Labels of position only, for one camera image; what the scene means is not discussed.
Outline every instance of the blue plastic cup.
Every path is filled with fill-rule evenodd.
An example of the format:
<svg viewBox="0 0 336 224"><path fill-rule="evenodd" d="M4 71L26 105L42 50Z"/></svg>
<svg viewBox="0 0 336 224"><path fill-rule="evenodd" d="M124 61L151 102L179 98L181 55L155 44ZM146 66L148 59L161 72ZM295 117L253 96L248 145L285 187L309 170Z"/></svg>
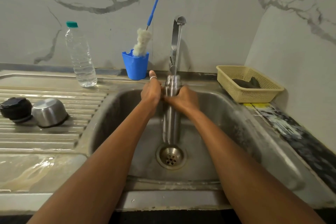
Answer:
<svg viewBox="0 0 336 224"><path fill-rule="evenodd" d="M138 81L146 77L149 52L146 56L133 56L133 49L130 53L123 52L124 64L126 67L127 75L130 79Z"/></svg>

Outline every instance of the drain strainer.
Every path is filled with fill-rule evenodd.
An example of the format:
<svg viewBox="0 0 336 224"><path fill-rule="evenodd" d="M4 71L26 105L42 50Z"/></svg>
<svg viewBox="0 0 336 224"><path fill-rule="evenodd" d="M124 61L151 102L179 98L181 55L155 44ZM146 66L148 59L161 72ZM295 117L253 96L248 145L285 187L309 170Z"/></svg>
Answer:
<svg viewBox="0 0 336 224"><path fill-rule="evenodd" d="M187 152L176 145L161 145L156 151L158 163L167 169L181 168L187 160Z"/></svg>

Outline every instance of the wall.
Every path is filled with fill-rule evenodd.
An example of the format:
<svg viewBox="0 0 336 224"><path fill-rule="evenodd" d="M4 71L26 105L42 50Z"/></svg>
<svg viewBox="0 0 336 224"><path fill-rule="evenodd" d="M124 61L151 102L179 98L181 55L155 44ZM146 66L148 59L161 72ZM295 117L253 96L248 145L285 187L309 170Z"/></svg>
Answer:
<svg viewBox="0 0 336 224"><path fill-rule="evenodd" d="M123 68L121 52L136 43L154 0L0 0L2 63L69 66L65 22L87 36L96 67ZM243 65L265 0L160 0L149 30L150 67L167 70L173 19L183 15L181 70L216 72Z"/></svg>
<svg viewBox="0 0 336 224"><path fill-rule="evenodd" d="M246 65L286 88L276 103L336 152L336 0L270 0Z"/></svg>

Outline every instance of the forearm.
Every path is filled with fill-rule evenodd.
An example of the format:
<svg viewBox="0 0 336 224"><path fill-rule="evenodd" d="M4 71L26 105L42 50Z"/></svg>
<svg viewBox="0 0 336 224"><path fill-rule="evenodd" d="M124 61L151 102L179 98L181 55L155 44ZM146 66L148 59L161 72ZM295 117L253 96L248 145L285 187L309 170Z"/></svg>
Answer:
<svg viewBox="0 0 336 224"><path fill-rule="evenodd" d="M294 193L198 110L186 113L203 138L242 223L323 223Z"/></svg>
<svg viewBox="0 0 336 224"><path fill-rule="evenodd" d="M134 150L153 104L141 101L29 224L107 223L124 188Z"/></svg>

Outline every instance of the dish rack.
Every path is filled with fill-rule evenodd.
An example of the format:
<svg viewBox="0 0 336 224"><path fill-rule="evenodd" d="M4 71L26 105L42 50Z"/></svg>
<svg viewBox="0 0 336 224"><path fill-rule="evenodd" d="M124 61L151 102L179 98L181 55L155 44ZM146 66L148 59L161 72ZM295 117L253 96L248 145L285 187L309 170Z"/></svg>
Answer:
<svg viewBox="0 0 336 224"><path fill-rule="evenodd" d="M281 91L282 86L259 71L246 66L216 66L217 81L237 103L269 103ZM232 79L250 81L254 77L261 88L242 88Z"/></svg>

